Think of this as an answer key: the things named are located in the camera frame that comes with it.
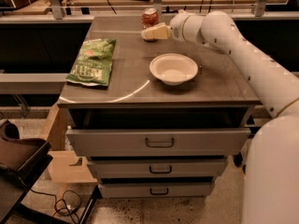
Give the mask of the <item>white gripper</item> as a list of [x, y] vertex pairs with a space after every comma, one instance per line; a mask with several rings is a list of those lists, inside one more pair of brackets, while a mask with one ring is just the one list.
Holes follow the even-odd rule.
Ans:
[[201, 34], [203, 19], [203, 16], [194, 13], [179, 12], [170, 21], [169, 26], [161, 22], [143, 30], [141, 37], [145, 40], [155, 40], [168, 39], [172, 36], [175, 40], [180, 42], [191, 42], [196, 45], [203, 45], [205, 43], [205, 39]]

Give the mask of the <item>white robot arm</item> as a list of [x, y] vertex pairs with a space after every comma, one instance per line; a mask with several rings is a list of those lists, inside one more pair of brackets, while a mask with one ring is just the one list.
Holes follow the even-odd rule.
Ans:
[[249, 147], [242, 224], [299, 224], [298, 77], [252, 45], [222, 11], [180, 12], [141, 35], [193, 42], [229, 56], [271, 116]]

